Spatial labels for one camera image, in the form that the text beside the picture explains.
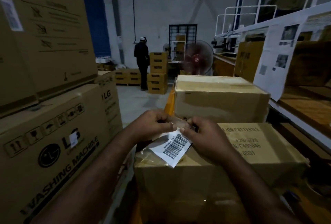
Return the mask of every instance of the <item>concrete floor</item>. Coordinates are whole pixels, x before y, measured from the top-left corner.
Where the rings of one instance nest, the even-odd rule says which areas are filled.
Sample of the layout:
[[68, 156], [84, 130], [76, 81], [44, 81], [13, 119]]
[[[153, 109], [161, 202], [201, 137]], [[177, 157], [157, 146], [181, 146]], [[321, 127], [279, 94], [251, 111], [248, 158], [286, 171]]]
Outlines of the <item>concrete floor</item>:
[[147, 110], [164, 109], [171, 87], [164, 95], [141, 91], [139, 86], [117, 86], [117, 91], [123, 127], [126, 127]]

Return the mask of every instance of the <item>hand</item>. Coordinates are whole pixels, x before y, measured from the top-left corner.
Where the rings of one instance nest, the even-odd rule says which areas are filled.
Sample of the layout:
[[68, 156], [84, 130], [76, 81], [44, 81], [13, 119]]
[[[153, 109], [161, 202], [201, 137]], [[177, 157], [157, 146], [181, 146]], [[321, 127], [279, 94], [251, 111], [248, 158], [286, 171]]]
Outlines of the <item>hand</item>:
[[152, 137], [161, 133], [173, 132], [177, 127], [167, 122], [169, 115], [164, 110], [149, 110], [141, 114], [128, 128], [133, 133], [134, 144], [140, 141], [151, 140]]
[[223, 162], [236, 152], [229, 142], [225, 132], [216, 123], [203, 117], [194, 116], [187, 121], [190, 125], [196, 124], [199, 132], [188, 127], [181, 128], [180, 132], [189, 138], [196, 149], [207, 158]]

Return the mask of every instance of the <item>forearm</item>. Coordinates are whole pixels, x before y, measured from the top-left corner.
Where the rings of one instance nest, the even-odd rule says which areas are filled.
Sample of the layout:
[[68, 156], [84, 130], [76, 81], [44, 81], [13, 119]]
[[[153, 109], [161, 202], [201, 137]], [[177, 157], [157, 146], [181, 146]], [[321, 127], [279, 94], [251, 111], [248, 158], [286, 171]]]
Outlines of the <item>forearm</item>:
[[118, 133], [34, 223], [97, 223], [106, 210], [118, 171], [134, 146], [131, 138], [129, 128]]
[[221, 162], [254, 223], [300, 223], [237, 151]]

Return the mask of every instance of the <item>person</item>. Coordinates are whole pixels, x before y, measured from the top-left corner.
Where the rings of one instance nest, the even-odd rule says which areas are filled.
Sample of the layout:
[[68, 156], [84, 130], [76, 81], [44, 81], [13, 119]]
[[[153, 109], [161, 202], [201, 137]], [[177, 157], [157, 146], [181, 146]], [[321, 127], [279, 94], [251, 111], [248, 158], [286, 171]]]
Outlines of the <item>person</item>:
[[147, 90], [147, 68], [149, 66], [148, 47], [146, 37], [141, 37], [138, 44], [134, 47], [134, 56], [137, 58], [137, 65], [141, 74], [142, 91]]
[[[115, 136], [33, 223], [98, 223], [106, 211], [106, 202], [126, 155], [138, 142], [176, 130], [175, 125], [167, 122], [168, 117], [163, 110], [149, 110], [139, 116]], [[180, 132], [192, 141], [198, 152], [224, 168], [253, 223], [301, 223], [232, 147], [216, 123], [202, 117], [193, 117], [187, 122], [197, 125], [198, 133], [188, 127], [181, 128]]]

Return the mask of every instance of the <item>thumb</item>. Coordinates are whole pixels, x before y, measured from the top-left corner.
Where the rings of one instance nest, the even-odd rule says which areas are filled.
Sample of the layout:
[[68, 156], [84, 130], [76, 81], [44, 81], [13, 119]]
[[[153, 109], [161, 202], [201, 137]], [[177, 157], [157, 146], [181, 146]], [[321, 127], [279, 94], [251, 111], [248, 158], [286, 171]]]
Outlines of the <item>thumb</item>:
[[173, 123], [158, 123], [158, 132], [159, 133], [168, 133], [173, 132], [177, 129], [177, 126]]
[[192, 142], [194, 142], [197, 137], [197, 133], [188, 127], [181, 128], [179, 131]]

